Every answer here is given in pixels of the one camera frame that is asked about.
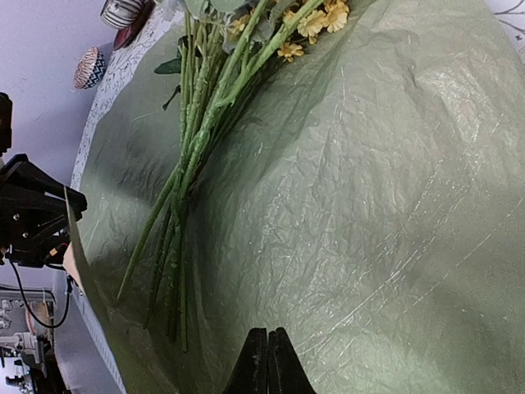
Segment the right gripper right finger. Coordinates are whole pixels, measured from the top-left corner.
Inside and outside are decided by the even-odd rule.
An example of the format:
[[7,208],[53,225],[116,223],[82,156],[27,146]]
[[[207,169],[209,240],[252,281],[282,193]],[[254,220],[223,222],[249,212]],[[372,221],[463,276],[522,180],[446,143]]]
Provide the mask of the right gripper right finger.
[[291,340],[284,328],[269,334],[268,392],[315,394]]

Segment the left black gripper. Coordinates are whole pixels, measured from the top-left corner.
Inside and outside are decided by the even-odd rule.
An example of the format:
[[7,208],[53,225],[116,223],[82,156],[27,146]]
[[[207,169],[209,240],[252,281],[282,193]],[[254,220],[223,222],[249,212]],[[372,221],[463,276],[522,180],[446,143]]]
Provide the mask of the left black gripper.
[[1,256],[21,267],[43,267],[52,249],[69,242],[65,212],[45,213],[45,194],[68,198],[76,212],[87,209],[81,192],[50,177],[25,153],[1,166]]

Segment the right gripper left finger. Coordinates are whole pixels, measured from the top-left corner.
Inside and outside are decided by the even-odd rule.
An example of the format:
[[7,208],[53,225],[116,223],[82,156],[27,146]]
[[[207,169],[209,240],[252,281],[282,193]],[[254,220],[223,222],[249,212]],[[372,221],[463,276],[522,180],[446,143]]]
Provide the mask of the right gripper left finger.
[[223,393],[267,393],[267,351],[267,329],[250,329]]

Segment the green and peach wrapping paper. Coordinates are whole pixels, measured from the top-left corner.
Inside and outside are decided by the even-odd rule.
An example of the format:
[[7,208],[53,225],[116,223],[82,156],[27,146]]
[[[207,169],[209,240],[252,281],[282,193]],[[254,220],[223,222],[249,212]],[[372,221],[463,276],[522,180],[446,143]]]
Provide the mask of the green and peach wrapping paper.
[[488,1],[357,1],[262,83],[204,167],[186,233],[188,349],[155,245],[121,278],[179,156],[162,105],[180,23],[98,122],[80,189],[89,302],[126,393],[218,393],[283,327],[319,393],[524,390],[524,58]]

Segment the peach paper flower bouquet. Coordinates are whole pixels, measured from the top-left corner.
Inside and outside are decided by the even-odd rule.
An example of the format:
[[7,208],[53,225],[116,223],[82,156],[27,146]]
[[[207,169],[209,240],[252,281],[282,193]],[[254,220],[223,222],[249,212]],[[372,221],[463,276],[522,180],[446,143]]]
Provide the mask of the peach paper flower bouquet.
[[347,1],[187,1],[174,58],[157,67],[176,75],[180,156],[168,176],[121,280],[131,283],[148,241],[154,241],[144,323],[164,302],[165,333],[188,341],[185,230],[199,173],[239,120],[255,91],[281,63],[306,54],[323,34],[344,29]]

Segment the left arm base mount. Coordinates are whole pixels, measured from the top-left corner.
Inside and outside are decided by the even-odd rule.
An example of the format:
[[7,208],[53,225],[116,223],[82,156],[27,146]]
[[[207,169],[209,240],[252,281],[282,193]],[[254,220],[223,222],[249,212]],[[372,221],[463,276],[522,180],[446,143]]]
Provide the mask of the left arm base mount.
[[53,350],[54,296],[29,290],[22,296],[13,287],[1,287],[1,366],[13,363],[6,385],[21,393],[40,393],[38,379],[47,377],[46,354]]

